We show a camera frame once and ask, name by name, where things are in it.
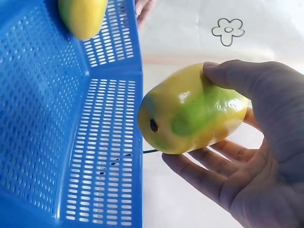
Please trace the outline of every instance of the flower drawing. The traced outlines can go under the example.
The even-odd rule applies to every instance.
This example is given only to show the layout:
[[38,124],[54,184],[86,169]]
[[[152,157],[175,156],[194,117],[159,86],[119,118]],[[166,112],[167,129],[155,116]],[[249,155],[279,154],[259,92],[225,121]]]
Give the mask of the flower drawing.
[[232,45],[233,37],[241,37],[245,31],[242,30],[243,22],[240,19],[228,20],[221,18],[218,20],[218,26],[212,29],[212,34],[220,37],[222,45],[229,47]]

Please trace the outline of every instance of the green and yellow mango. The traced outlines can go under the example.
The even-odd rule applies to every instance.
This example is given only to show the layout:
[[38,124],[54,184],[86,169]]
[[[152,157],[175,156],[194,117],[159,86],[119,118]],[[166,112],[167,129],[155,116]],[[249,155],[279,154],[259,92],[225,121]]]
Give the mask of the green and yellow mango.
[[181,154],[217,143],[242,123],[248,99],[211,83],[203,64],[183,68],[143,98],[137,123],[155,149]]
[[108,0],[59,0],[59,14],[79,40],[93,38],[101,29]]

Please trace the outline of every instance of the white surface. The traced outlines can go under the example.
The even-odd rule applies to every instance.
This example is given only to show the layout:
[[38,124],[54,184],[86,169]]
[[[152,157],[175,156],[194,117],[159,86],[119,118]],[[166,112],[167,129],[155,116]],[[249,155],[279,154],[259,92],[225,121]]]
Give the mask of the white surface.
[[[141,32],[144,94],[186,65],[230,59],[280,61],[304,72],[304,5],[299,0],[157,0]],[[243,21],[230,47],[212,35],[220,18]],[[262,134],[243,124],[229,139],[258,148]],[[144,150],[152,149],[146,142]],[[160,153],[143,159],[145,228],[240,228],[222,208],[173,173]]]

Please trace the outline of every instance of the blue plastic basket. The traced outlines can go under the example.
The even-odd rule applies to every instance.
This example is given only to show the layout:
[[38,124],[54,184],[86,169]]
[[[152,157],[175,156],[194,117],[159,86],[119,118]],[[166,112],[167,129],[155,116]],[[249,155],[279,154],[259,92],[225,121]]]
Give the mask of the blue plastic basket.
[[142,227],[133,0],[79,42],[57,0],[0,0],[0,227]]

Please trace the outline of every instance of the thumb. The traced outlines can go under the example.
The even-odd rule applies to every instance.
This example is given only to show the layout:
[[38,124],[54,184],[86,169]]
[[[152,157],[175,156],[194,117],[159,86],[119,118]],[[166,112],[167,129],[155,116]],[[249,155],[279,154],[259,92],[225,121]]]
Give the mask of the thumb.
[[265,87],[266,81],[273,81],[274,78],[277,81],[278,72],[280,75],[288,75],[290,71],[294,70],[277,62],[251,63],[231,60],[222,64],[206,62],[203,65],[203,72],[214,84],[234,89],[249,99]]

